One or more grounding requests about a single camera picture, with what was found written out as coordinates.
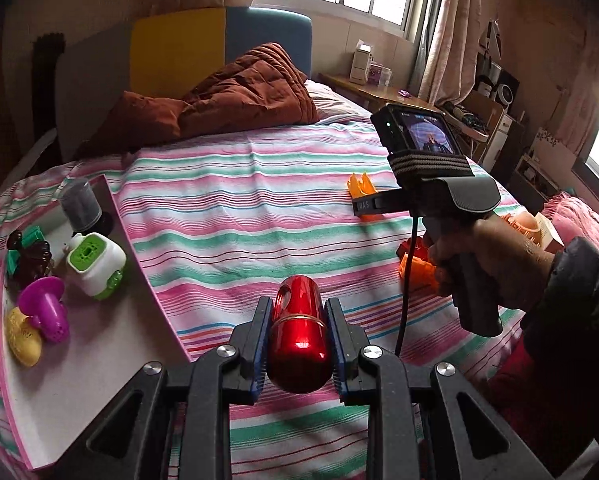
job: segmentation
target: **display screen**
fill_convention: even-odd
[[[402,113],[403,126],[408,130],[417,150],[431,153],[455,153],[446,134],[446,126],[428,115]]]

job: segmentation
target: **beige toy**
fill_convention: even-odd
[[[541,230],[537,219],[528,211],[519,211],[512,215],[506,213],[503,217],[512,228],[518,230],[535,245],[541,247]]]

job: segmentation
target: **brown blanket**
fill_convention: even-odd
[[[76,158],[202,135],[316,123],[306,79],[281,46],[266,43],[206,78],[182,100],[124,92]]]

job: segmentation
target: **white box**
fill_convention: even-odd
[[[556,254],[557,252],[564,249],[564,243],[560,238],[553,222],[546,218],[542,213],[535,215],[537,223],[539,224],[539,230],[541,231],[541,245],[540,247],[548,251],[549,253]]]
[[[351,66],[351,74],[349,80],[359,85],[365,85],[366,79],[369,76],[369,68],[371,67],[371,61],[373,61],[372,55],[373,47],[365,44],[359,40],[357,48],[353,54],[353,65]]]

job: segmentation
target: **pink pillow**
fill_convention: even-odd
[[[562,191],[545,204],[542,214],[553,222],[564,245],[583,236],[599,249],[599,215],[579,198]]]

